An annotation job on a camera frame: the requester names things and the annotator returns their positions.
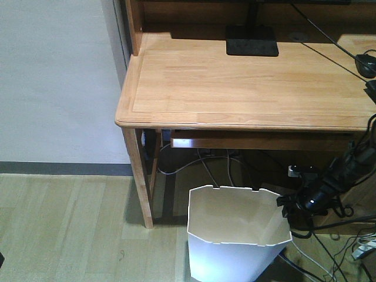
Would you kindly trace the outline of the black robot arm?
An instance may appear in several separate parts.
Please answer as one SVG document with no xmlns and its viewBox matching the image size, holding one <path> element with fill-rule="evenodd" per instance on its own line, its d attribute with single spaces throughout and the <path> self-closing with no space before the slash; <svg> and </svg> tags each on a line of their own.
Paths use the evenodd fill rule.
<svg viewBox="0 0 376 282">
<path fill-rule="evenodd" d="M 283 208 L 282 215 L 285 218 L 292 215 L 305 218 L 326 216 L 328 209 L 332 209 L 340 218 L 350 217 L 354 212 L 342 205 L 340 194 L 374 173 L 375 115 L 372 115 L 358 143 L 349 143 L 344 155 L 334 158 L 323 172 L 312 166 L 289 166 L 288 176 L 299 177 L 302 185 L 296 193 L 278 197 L 277 205 Z"/>
</svg>

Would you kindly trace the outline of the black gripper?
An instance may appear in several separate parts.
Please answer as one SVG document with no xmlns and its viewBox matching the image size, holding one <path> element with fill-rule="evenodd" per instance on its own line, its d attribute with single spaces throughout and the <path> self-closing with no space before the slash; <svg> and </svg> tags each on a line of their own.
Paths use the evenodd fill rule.
<svg viewBox="0 0 376 282">
<path fill-rule="evenodd" d="M 301 173 L 302 185 L 293 194 L 277 198 L 283 217 L 294 214 L 303 217 L 326 216 L 329 209 L 338 207 L 338 181 L 331 176 Z"/>
</svg>

